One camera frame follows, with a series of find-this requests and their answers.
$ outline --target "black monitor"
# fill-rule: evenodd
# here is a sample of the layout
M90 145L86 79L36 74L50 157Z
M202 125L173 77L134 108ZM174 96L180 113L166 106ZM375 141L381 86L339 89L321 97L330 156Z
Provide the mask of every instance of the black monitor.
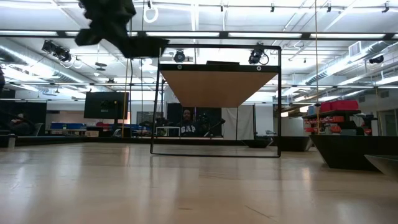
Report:
M128 101L129 93L87 93L85 118L127 119L127 110L129 108Z

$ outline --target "shelf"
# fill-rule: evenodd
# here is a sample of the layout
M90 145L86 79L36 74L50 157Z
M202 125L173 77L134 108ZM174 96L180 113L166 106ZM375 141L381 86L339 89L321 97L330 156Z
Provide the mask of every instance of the shelf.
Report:
M319 113L320 118L324 118L327 116L349 116L349 115L354 115L354 114L359 114L361 113L360 110L337 110L337 111L328 111L328 112L323 112ZM303 116L303 119L312 119L312 118L317 118L316 114L313 115L308 115L308 116Z

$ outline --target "wooden floor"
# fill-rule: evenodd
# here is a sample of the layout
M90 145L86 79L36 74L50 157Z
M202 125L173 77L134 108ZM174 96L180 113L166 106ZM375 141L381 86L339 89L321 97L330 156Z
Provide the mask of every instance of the wooden floor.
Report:
M316 151L281 159L172 157L150 156L143 144L84 143L0 152L4 224L397 220L397 182L329 169Z

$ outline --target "television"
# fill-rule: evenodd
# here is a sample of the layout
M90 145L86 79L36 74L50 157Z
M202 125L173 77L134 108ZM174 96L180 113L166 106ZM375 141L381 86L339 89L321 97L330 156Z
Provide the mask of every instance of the television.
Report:
M128 101L129 93L87 93L84 117L94 119L127 119Z

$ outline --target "wooden surface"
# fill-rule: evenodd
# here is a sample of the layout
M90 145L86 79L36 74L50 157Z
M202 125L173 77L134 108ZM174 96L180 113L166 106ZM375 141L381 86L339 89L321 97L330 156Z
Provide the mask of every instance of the wooden surface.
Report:
M396 223L397 211L397 183L329 169L315 151L172 157L84 143L0 152L0 223L375 224Z
M184 107L236 108L277 74L162 71Z

